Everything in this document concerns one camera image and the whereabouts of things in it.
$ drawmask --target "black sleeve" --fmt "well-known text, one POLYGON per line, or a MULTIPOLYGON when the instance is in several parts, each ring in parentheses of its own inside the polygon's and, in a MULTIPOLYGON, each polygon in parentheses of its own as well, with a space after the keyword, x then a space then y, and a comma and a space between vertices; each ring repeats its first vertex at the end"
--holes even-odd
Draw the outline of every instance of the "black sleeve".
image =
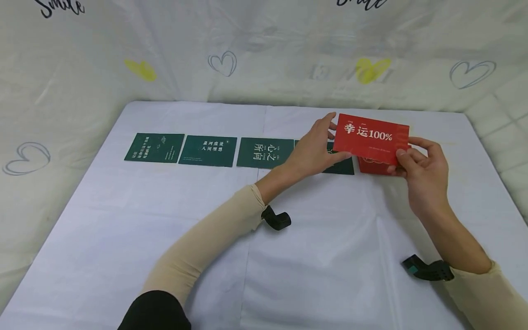
POLYGON ((190 330, 182 305, 165 291, 149 291, 137 297, 118 330, 190 330))

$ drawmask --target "heart drawing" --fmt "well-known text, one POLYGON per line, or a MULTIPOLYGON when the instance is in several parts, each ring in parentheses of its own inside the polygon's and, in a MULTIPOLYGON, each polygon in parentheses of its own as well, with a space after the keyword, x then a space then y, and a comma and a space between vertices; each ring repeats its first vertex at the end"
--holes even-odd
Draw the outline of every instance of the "heart drawing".
POLYGON ((451 68, 449 78, 453 86, 464 89, 488 78, 496 68, 497 63, 493 61, 483 61, 472 67, 468 61, 460 61, 451 68))
POLYGON ((222 58, 210 55, 207 62, 211 69, 226 77, 230 77, 237 68, 237 57, 231 51, 223 53, 222 58))
POLYGON ((136 61, 125 59, 125 65, 130 71, 145 81, 154 81, 158 78, 154 68, 145 61, 137 63, 136 61))
POLYGON ((390 59, 379 60, 375 64, 367 58, 359 59, 356 63, 357 80, 369 84, 379 78, 391 66, 390 59))
POLYGON ((49 150, 37 142, 25 142, 19 145, 16 153, 19 159, 7 162, 2 167, 2 171, 7 175, 29 174, 46 167, 51 161, 49 150))

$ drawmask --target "red envelope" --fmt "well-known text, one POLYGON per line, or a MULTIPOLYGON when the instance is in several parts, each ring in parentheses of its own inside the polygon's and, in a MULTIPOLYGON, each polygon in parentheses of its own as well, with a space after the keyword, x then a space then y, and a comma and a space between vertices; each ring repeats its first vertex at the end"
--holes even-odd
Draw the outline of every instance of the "red envelope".
POLYGON ((334 150, 397 165, 396 150, 406 150, 408 142, 407 125, 340 114, 334 150))

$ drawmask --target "green card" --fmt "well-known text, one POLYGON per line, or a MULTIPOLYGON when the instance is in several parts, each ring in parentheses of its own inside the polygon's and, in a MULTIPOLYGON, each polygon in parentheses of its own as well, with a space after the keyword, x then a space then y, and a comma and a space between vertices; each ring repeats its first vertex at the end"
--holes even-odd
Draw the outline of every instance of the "green card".
MULTIPOLYGON (((332 150, 333 148, 333 142, 326 143, 326 152, 329 154, 337 153, 337 151, 332 150)), ((349 159, 345 159, 342 162, 334 164, 333 166, 324 170, 323 173, 354 175, 354 163, 352 162, 352 158, 350 157, 349 159)))
POLYGON ((237 166, 274 168, 283 164, 293 150, 293 140, 243 137, 237 166))
POLYGON ((138 133, 126 161, 176 163, 185 134, 138 133))
POLYGON ((187 135, 180 164, 232 167, 237 138, 187 135))

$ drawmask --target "wrist tracker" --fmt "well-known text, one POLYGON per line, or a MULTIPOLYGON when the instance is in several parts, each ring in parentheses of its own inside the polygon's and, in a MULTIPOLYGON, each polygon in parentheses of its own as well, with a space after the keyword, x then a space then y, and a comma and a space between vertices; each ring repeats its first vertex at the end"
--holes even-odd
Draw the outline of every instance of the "wrist tracker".
POLYGON ((291 225, 291 218, 288 213, 275 214, 271 206, 268 207, 260 215, 270 227, 275 230, 281 230, 291 225))
POLYGON ((426 281, 451 281, 455 278, 449 264, 443 260, 437 260, 428 265, 416 254, 413 254, 405 259, 402 265, 414 277, 426 281))

